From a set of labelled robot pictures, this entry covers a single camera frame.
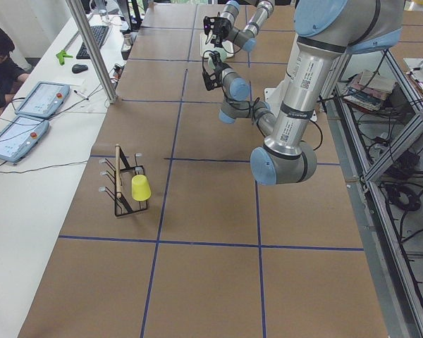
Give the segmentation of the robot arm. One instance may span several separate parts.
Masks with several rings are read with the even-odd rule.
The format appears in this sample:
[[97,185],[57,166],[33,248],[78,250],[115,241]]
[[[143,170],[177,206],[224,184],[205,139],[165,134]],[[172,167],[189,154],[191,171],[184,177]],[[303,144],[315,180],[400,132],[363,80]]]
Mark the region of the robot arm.
[[302,136],[336,58],[388,49],[400,39],[402,1],[300,1],[294,13],[296,46],[285,79],[277,87],[279,107],[272,112],[263,101],[249,101],[249,86],[218,50],[207,52],[207,89],[222,88],[219,117],[225,123],[249,118],[264,135],[254,149],[250,167],[263,185],[308,180],[317,157]]
[[[255,12],[243,29],[235,26],[242,3],[255,7]],[[256,45],[257,35],[262,26],[273,15],[276,5],[296,5],[297,1],[227,1],[223,10],[214,17],[203,19],[204,33],[214,47],[223,48],[224,42],[230,42],[246,52],[251,52]]]

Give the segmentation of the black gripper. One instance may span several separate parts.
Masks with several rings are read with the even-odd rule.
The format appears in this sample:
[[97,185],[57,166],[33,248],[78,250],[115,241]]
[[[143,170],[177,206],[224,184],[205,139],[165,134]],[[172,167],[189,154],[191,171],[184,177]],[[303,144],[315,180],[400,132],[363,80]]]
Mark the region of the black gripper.
[[231,21],[228,19],[216,19],[213,27],[213,44],[222,44],[231,31]]
[[225,62],[217,62],[212,64],[214,75],[211,77],[213,85],[222,85],[223,71],[228,68]]

